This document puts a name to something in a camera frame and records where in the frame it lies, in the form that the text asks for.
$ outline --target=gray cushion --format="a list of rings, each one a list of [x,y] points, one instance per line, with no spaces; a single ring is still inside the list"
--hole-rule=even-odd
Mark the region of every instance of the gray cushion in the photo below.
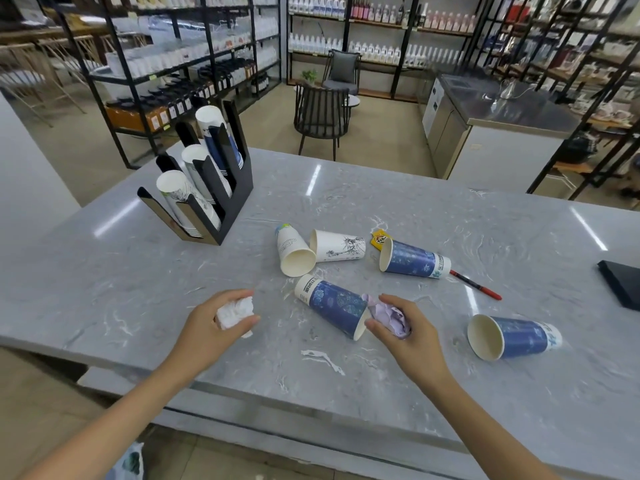
[[[350,84],[348,82],[339,82],[337,80],[327,79],[322,83],[322,87],[325,89],[348,89],[349,94],[353,96],[358,95],[358,87],[355,84]]]
[[[345,52],[338,52],[334,50],[329,79],[348,82],[350,84],[356,82],[357,58],[357,54],[347,54]]]

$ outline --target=yellow packet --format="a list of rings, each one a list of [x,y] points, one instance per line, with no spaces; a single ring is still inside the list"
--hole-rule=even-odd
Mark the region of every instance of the yellow packet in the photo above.
[[[371,235],[373,236],[371,244],[373,245],[373,247],[375,247],[375,249],[379,251],[382,251],[382,244],[385,243],[387,238],[391,239],[391,236],[384,232],[382,229],[376,229],[371,233]]]

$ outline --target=stainless steel countertop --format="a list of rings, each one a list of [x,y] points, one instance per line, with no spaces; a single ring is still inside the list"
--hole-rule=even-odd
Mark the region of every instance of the stainless steel countertop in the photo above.
[[[295,279],[280,272],[281,222],[305,237],[313,228],[368,237],[381,226],[450,257],[504,300],[450,276],[380,273],[370,245],[363,260],[320,264],[315,273],[354,292],[418,302],[462,386],[545,462],[637,478],[640,314],[620,307],[596,263],[640,265],[638,213],[265,150],[252,157],[255,188],[220,247],[180,241],[138,201],[140,185],[155,193],[159,170],[148,164],[5,262],[0,344],[149,371],[194,306],[215,291],[254,287],[262,320],[253,336],[194,387],[460,447],[370,333],[348,340],[296,300]],[[478,311],[555,324],[566,346],[482,362],[465,333]],[[344,375],[308,350],[327,354]]]
[[[580,120],[570,111],[549,102],[523,82],[516,85],[515,100],[498,99],[500,84],[493,79],[457,75],[438,76],[445,93],[468,125],[520,133],[567,138]]]

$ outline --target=hand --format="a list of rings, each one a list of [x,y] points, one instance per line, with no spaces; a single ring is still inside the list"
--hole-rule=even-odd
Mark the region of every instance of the hand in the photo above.
[[[215,363],[237,339],[252,329],[260,317],[251,315],[233,327],[222,330],[214,321],[218,309],[253,290],[227,290],[216,293],[189,314],[180,336],[161,367],[187,386],[195,377]]]
[[[411,325],[411,335],[404,340],[398,339],[382,323],[373,319],[367,320],[365,325],[389,349],[407,377],[427,396],[434,394],[437,387],[454,380],[442,354],[438,331],[418,306],[393,295],[381,294],[379,298],[402,310]]]

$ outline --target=person's left hand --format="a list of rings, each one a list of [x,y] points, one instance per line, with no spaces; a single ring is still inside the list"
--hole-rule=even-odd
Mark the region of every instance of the person's left hand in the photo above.
[[[189,314],[162,367],[170,371],[184,386],[194,380],[260,320],[260,316],[252,315],[227,330],[221,330],[214,321],[221,306],[251,295],[253,290],[247,289],[220,291],[196,306]]]

